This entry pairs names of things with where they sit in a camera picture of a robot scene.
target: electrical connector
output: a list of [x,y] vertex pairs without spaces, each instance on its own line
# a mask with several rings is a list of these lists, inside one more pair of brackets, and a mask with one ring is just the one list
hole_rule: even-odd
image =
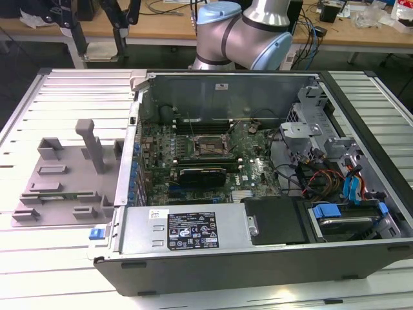
[[312,150],[312,153],[313,153],[313,155],[314,155],[316,158],[319,158],[319,159],[325,159],[325,158],[327,158],[327,157],[325,156],[325,153],[324,153],[322,150],[320,150],[320,149],[313,149],[313,150]]
[[346,178],[348,177],[353,177],[355,176],[357,173],[359,173],[362,170],[362,166],[361,165],[357,165],[355,166],[351,171],[349,171],[346,175]]
[[327,34],[327,29],[320,26],[315,26],[314,30],[316,31],[316,36],[318,37],[325,37]]

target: laboratory floor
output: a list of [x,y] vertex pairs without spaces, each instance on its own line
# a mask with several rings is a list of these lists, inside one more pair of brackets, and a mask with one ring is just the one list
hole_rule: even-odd
[[[0,54],[0,128],[23,97],[39,68],[73,68],[66,46],[61,43],[8,42],[9,53]],[[194,47],[134,45],[129,47],[130,57],[125,68],[188,68],[196,56]],[[396,95],[413,75],[413,58],[395,55],[383,68],[379,64],[386,54],[360,54],[353,65],[347,63],[348,52],[320,51],[310,70],[371,70]],[[303,70],[306,63],[300,63]],[[90,63],[89,68],[119,68],[117,63]],[[413,110],[413,82],[404,90],[400,100]]]

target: blue plastic clip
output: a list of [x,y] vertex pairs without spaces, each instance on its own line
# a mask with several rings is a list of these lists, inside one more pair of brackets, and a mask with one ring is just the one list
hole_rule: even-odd
[[386,206],[384,202],[379,202],[379,209],[381,213],[383,214],[383,216],[388,213],[388,207]]
[[104,228],[92,228],[89,234],[89,240],[103,240],[105,239]]
[[341,216],[336,203],[323,203],[312,208],[316,218],[337,218]]

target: wooden desk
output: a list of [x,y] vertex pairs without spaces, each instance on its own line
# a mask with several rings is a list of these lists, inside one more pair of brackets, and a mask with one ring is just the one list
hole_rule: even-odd
[[[122,7],[126,7],[129,2],[129,0],[118,1]],[[328,30],[323,44],[320,46],[321,50],[413,53],[413,36],[400,34],[397,30],[386,25],[382,25],[380,29],[356,29],[350,19],[339,20],[337,18],[334,24],[317,22],[318,14],[312,13],[310,10],[307,11],[308,5],[314,2],[315,0],[305,0],[303,8],[315,25]],[[178,6],[165,3],[154,5],[159,10],[169,10]],[[130,27],[127,37],[128,44],[196,46],[196,36],[190,22],[189,6],[179,9],[179,11],[184,13],[184,16],[140,15],[138,24]],[[151,13],[144,1],[141,12]],[[84,67],[71,38],[63,36],[57,26],[31,29],[17,19],[0,19],[0,26],[19,41],[64,42],[69,47],[75,67]],[[112,26],[103,11],[100,11],[93,21],[82,22],[82,28],[88,42],[113,41]],[[305,44],[307,35],[304,26],[299,25],[294,34],[289,56],[295,55],[296,51]],[[7,37],[0,33],[0,39],[7,39]],[[283,69],[288,70],[288,64],[290,67],[291,63],[285,61]]]
[[[121,7],[126,8],[129,0],[118,0]],[[170,10],[180,5],[157,3],[154,8]],[[183,45],[196,46],[196,35],[190,21],[189,6],[178,12],[183,16],[175,15],[140,15],[137,25],[132,25],[127,37],[130,45]],[[151,14],[151,11],[142,1],[141,13]],[[112,25],[106,14],[100,10],[93,21],[81,22],[83,33],[88,42],[113,41]],[[77,55],[76,46],[69,37],[65,37],[57,25],[32,29],[18,19],[0,19],[0,26],[17,41],[44,41],[62,42],[68,45],[76,68],[85,68],[82,59]],[[0,32],[0,40],[8,38]]]
[[[413,53],[413,36],[401,34],[396,29],[381,25],[381,28],[357,29],[351,19],[338,17],[334,23],[319,21],[319,14],[313,13],[315,7],[307,10],[315,0],[304,0],[303,9],[314,26],[327,29],[320,50],[337,52],[374,52],[374,53]],[[303,25],[298,25],[294,33],[293,44],[290,51],[281,64],[282,70],[290,70],[296,52],[307,42],[308,32]]]

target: power supply label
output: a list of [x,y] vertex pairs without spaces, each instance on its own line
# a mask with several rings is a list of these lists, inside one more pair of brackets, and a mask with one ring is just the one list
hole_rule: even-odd
[[215,212],[168,214],[168,248],[175,250],[219,247]]

